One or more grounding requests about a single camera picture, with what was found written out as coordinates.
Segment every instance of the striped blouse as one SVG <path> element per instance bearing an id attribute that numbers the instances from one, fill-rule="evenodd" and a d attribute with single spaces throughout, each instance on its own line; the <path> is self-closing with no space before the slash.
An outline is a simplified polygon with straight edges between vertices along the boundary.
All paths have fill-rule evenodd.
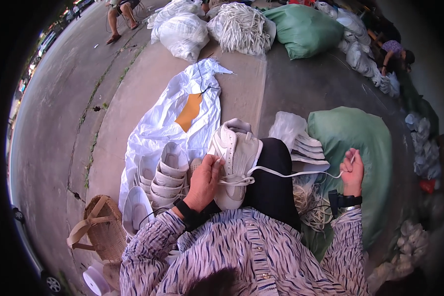
<path id="1" fill-rule="evenodd" d="M 301 234 L 253 208 L 214 215 L 191 233 L 172 210 L 139 230 L 122 255 L 121 295 L 182 295 L 191 282 L 235 267 L 236 295 L 367 295 L 362 212 L 332 222 L 334 239 L 321 263 Z M 181 255 L 165 258 L 178 245 Z"/>

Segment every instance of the right hand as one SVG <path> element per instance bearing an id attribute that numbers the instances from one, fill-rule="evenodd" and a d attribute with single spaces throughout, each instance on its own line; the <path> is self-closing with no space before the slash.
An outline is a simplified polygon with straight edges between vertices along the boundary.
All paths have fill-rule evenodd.
<path id="1" fill-rule="evenodd" d="M 360 150 L 350 148 L 345 152 L 344 162 L 340 164 L 342 181 L 344 182 L 344 195 L 361 196 L 362 180 L 364 178 L 364 163 L 360 157 Z"/>

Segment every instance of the sandal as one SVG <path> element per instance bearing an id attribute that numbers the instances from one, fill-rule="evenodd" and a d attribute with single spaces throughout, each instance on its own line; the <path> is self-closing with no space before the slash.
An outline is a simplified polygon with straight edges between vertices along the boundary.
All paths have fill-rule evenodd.
<path id="1" fill-rule="evenodd" d="M 112 37 L 109 40 L 107 40 L 107 44 L 117 42 L 120 39 L 120 37 L 122 37 L 122 35 L 112 35 Z"/>

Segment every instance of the black wrist strap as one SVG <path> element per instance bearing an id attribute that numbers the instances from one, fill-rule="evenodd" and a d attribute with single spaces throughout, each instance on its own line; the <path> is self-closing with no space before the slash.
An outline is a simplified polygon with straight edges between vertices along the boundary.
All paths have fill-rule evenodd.
<path id="1" fill-rule="evenodd" d="M 337 215 L 337 209 L 362 204 L 362 196 L 345 196 L 334 189 L 329 191 L 329 203 L 331 204 L 332 216 L 335 218 Z"/>
<path id="2" fill-rule="evenodd" d="M 200 214 L 187 206 L 187 204 L 180 198 L 176 199 L 173 204 L 184 216 L 183 222 L 184 225 L 186 225 L 186 231 L 191 232 L 194 230 L 198 225 Z"/>

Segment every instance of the green sack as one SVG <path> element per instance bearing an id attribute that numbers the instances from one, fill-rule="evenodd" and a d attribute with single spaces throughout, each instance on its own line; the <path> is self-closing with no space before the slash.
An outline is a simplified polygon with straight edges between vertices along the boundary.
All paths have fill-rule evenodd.
<path id="1" fill-rule="evenodd" d="M 345 152 L 360 150 L 364 163 L 362 181 L 362 228 L 364 250 L 372 245 L 385 225 L 385 206 L 388 199 L 391 174 L 391 135 L 383 120 L 356 108 L 338 107 L 327 111 L 311 112 L 308 117 L 308 134 L 322 143 L 326 160 L 331 164 L 327 172 L 337 176 Z M 327 177 L 321 184 L 324 198 L 337 189 L 343 192 L 342 179 Z M 321 261 L 332 242 L 333 231 L 326 225 L 325 236 L 303 225 L 303 243 L 317 260 Z"/>
<path id="2" fill-rule="evenodd" d="M 278 41 L 284 44 L 289 58 L 312 57 L 339 44 L 344 27 L 312 7 L 289 4 L 264 11 L 277 25 Z"/>

